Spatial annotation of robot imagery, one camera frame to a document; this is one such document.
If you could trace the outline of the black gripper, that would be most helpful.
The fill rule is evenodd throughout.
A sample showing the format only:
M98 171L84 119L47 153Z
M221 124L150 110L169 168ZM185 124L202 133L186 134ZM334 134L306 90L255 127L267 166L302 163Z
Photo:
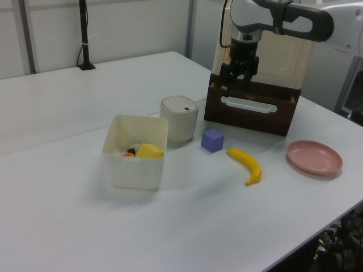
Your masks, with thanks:
M223 63L220 69L220 84L223 96L230 96L233 81L243 73L244 86L249 88L253 76L258 73L259 57L256 56L258 42L231 40L230 63Z

